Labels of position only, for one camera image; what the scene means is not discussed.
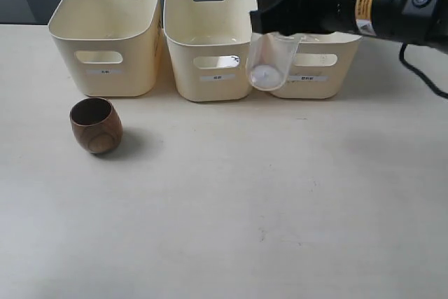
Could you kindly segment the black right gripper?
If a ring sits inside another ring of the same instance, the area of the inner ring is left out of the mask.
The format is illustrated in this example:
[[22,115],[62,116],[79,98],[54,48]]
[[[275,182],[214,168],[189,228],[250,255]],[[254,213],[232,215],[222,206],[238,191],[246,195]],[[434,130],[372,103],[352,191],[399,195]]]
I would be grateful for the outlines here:
[[357,34],[355,5],[356,0],[257,0],[249,16],[252,32],[259,34]]

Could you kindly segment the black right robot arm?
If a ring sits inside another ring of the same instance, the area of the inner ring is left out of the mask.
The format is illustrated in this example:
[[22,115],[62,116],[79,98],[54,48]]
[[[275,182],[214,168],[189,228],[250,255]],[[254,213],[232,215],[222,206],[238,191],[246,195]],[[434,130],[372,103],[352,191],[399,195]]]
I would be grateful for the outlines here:
[[335,32],[447,52],[447,0],[257,0],[255,33]]

